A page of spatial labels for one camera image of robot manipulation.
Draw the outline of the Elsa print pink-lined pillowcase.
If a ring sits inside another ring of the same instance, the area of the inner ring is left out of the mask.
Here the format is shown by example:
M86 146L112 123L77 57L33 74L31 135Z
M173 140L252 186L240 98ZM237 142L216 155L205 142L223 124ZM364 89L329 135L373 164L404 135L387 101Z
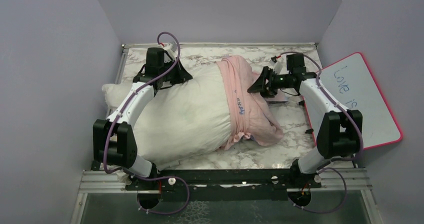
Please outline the Elsa print pink-lined pillowcase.
M230 116L230 136L221 146L228 150L241 140L253 140L260 146L271 146L283 139L283 129L272 114L265 98L249 93L258 79L247 60L240 55L216 62L224 84Z

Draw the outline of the white pillow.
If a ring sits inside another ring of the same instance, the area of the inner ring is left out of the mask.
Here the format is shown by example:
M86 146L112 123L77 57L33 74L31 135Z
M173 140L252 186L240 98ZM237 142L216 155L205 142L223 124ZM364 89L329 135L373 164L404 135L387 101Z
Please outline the white pillow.
M160 167L214 152L232 132L219 67L210 63L189 73L191 80L159 90L133 127L138 155Z

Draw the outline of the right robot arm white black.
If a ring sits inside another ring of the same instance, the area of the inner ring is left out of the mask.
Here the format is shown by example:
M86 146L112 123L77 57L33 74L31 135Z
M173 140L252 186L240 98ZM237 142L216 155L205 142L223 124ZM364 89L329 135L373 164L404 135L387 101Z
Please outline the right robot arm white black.
M289 183L300 188L332 162L358 159L364 150L363 115L357 109L344 106L325 88L320 79L322 69L308 72L305 60L310 57L296 51L283 52L287 74L276 68L264 67L248 93L273 98L281 89L294 89L303 97L315 147L296 159L288 174Z

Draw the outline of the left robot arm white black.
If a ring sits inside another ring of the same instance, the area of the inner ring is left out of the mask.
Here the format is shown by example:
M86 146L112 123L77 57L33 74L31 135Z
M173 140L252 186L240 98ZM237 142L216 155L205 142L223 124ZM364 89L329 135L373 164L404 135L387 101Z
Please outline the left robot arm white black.
M183 84L193 78L181 64L180 50L178 45L148 48L145 64L122 103L106 119L93 124L94 160L137 175L138 183L147 190L157 184L156 165L138 154L133 128L163 83Z

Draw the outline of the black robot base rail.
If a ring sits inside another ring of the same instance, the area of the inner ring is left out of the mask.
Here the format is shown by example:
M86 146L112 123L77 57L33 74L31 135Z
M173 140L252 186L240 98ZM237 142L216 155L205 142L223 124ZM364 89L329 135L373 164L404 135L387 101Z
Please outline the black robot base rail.
M310 190L320 188L316 174L301 174L293 168L277 169L175 169L155 178L131 177L126 191L134 191L142 204L189 201L288 201L308 204Z

